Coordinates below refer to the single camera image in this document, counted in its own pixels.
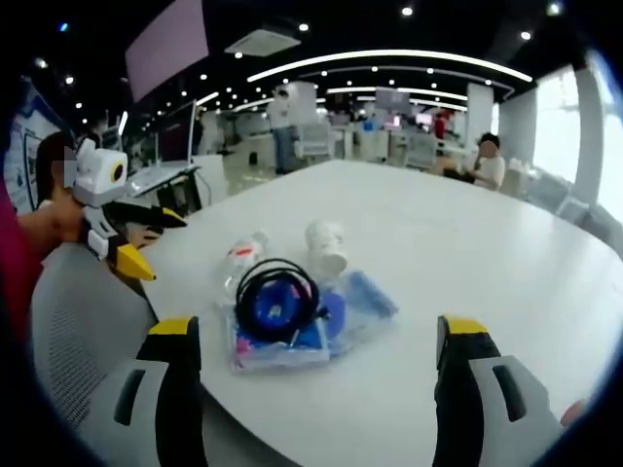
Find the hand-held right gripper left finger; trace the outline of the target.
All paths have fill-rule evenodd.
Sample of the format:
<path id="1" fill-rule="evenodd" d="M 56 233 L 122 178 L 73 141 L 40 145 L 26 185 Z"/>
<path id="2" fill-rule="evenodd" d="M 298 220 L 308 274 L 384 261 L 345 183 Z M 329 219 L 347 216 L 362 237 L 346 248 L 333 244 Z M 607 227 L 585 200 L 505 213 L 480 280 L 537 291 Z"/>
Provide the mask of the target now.
<path id="1" fill-rule="evenodd" d="M 92 394 L 80 436 L 106 466 L 203 466 L 199 319 L 159 322 Z"/>

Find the person's right hand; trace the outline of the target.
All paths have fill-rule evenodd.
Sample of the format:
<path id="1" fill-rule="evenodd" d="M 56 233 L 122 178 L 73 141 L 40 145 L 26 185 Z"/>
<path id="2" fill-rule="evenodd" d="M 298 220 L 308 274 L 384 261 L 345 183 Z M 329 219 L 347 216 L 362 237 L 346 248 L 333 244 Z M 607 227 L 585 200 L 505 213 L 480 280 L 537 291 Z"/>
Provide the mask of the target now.
<path id="1" fill-rule="evenodd" d="M 563 416 L 560 419 L 560 423 L 563 427 L 570 427 L 578 418 L 580 418 L 587 406 L 587 401 L 585 399 L 580 399 L 575 401 L 572 405 L 570 405 Z"/>

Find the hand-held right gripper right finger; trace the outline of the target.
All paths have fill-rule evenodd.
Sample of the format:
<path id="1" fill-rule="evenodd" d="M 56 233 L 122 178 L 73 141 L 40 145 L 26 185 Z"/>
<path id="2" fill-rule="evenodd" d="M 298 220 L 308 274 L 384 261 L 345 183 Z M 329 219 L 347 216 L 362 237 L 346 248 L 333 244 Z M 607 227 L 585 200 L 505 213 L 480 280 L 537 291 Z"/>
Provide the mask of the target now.
<path id="1" fill-rule="evenodd" d="M 435 466 L 531 466 L 563 430 L 541 381 L 473 319 L 438 318 Z"/>

